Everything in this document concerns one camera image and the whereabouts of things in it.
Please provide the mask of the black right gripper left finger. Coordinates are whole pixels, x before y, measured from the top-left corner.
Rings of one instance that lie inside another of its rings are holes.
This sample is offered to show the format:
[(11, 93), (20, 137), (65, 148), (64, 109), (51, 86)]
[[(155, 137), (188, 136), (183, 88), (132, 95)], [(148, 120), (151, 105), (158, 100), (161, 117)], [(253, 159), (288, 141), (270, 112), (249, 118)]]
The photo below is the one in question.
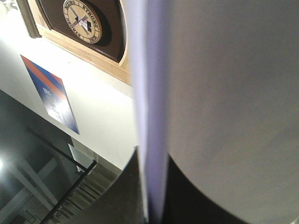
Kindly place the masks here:
[(138, 146), (113, 184), (90, 206), (70, 219), (71, 224), (146, 224)]

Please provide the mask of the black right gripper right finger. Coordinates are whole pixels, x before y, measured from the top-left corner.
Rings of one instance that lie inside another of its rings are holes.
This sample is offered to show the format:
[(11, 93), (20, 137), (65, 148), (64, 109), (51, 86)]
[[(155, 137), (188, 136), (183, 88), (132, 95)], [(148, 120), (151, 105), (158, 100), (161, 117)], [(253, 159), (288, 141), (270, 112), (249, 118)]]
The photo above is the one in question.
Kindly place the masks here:
[(164, 220), (170, 224), (292, 224), (297, 162), (273, 156), (169, 157)]

